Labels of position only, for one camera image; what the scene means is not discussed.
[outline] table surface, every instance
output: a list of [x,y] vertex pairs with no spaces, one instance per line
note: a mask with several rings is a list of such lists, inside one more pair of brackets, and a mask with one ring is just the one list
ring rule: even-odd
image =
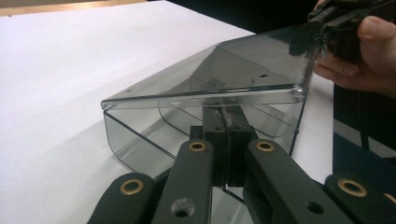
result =
[[[158,1],[0,17],[0,223],[85,223],[131,170],[100,102],[220,41],[252,35]],[[293,158],[332,172],[332,83],[314,77]]]

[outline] human hand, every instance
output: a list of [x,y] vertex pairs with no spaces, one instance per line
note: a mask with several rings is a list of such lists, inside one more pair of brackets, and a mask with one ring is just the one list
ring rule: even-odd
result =
[[360,62],[350,63],[329,53],[326,59],[317,60],[314,72],[346,89],[396,99],[396,25],[370,16],[361,22],[357,35],[361,40]]

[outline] white tabletop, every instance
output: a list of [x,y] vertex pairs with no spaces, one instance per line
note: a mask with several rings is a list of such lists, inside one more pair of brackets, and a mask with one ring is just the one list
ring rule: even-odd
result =
[[[100,102],[220,41],[251,35],[168,2],[0,17],[0,223],[85,223],[131,172]],[[293,158],[331,173],[332,83],[313,79]]]

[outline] fingernail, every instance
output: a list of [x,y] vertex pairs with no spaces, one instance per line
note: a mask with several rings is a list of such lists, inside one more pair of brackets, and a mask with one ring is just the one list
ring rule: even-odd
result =
[[361,33],[363,35],[374,35],[378,29],[378,24],[376,21],[371,19],[366,19],[361,27]]
[[353,77],[358,73],[358,68],[355,66],[347,65],[343,68],[344,75],[348,77]]

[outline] brass rivet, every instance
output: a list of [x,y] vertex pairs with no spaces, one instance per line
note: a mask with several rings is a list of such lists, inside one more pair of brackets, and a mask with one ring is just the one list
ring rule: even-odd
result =
[[[136,184],[136,187],[133,189],[127,189],[127,185],[129,185],[129,184]],[[141,181],[139,179],[130,179],[130,180],[127,180],[122,183],[122,185],[120,187],[120,191],[121,191],[121,193],[123,193],[125,195],[133,195],[133,194],[140,192],[140,190],[142,190],[143,186],[144,186],[143,181]]]
[[387,198],[389,198],[393,203],[396,203],[396,199],[392,195],[385,193],[385,196],[387,196]]
[[365,197],[367,195],[367,189],[361,185],[360,183],[350,180],[350,179],[339,179],[338,187],[344,192],[356,196],[356,197]]
[[272,144],[268,143],[268,142],[264,142],[264,141],[260,141],[256,144],[256,148],[258,148],[261,151],[273,151],[275,148]]
[[189,144],[189,149],[191,151],[196,151],[196,152],[204,151],[205,148],[206,148],[205,144],[201,143],[201,142],[193,142],[193,143]]

